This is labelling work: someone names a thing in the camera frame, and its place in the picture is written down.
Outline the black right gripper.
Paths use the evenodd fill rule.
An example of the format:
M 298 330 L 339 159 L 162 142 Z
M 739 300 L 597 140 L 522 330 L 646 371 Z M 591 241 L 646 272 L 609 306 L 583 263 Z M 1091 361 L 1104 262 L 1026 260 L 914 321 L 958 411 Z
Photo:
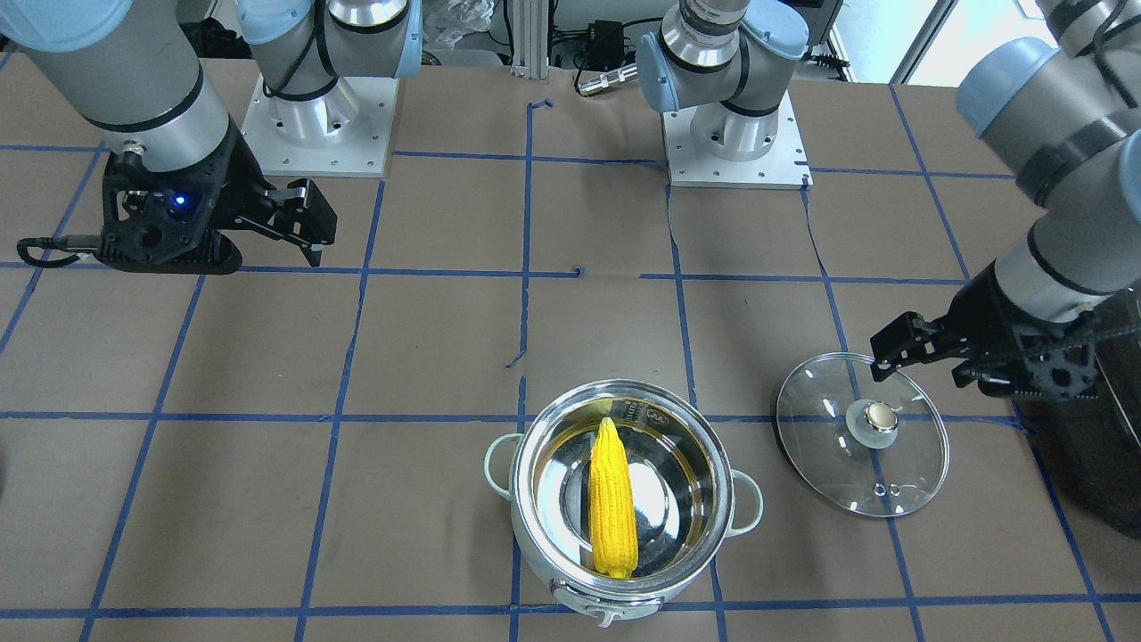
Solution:
M 235 123 L 208 157 L 153 172 L 139 155 L 112 153 L 102 179 L 103 227 L 94 255 L 126 273 L 232 274 L 242 255 L 227 230 L 299 247 L 311 268 L 335 243 L 338 217 L 311 178 L 265 180 Z

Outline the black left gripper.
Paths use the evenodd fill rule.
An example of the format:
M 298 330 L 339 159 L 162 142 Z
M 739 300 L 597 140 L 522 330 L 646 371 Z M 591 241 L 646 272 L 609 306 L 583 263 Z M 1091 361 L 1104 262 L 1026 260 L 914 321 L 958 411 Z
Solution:
M 952 300 L 944 317 L 901 312 L 869 338 L 874 381 L 915 363 L 964 358 L 952 369 L 958 389 L 976 383 L 986 397 L 1097 399 L 1099 366 L 1093 334 L 1099 314 L 1039 320 L 1011 303 L 988 265 Z

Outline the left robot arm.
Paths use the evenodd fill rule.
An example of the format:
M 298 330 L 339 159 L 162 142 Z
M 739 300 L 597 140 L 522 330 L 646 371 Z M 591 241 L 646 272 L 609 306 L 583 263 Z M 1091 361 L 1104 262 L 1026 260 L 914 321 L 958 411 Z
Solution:
M 1043 216 L 947 312 L 904 312 L 871 338 L 871 375 L 953 358 L 958 389 L 987 397 L 1095 393 L 1097 306 L 1138 281 L 1140 111 L 1136 1 L 1042 1 L 1055 44 L 1023 36 L 986 54 L 955 105 Z M 636 48 L 645 100 L 696 107 L 693 132 L 726 161 L 768 151 L 806 21 L 779 1 L 680 1 Z

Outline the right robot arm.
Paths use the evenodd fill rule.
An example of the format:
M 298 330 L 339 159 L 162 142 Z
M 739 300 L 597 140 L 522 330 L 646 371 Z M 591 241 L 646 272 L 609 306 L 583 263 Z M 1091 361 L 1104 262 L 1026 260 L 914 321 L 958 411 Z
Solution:
M 348 78 L 411 78 L 423 54 L 420 1 L 240 1 L 242 39 L 285 141 L 311 149 L 363 129 Z M 168 1 L 5 1 L 19 44 L 110 147 L 98 235 L 25 237 L 34 268 L 91 255 L 123 273 L 232 274 L 227 236 L 254 231 L 317 268 L 333 208 L 310 178 L 265 178 Z

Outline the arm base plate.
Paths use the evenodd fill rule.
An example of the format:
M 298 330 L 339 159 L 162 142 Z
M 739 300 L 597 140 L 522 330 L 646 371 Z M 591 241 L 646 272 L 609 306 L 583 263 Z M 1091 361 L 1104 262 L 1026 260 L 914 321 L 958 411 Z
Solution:
M 264 174 L 382 179 L 400 82 L 339 78 L 309 101 L 269 97 L 257 82 L 241 125 Z
M 762 117 L 722 104 L 661 114 L 669 185 L 807 190 L 814 178 L 791 95 Z

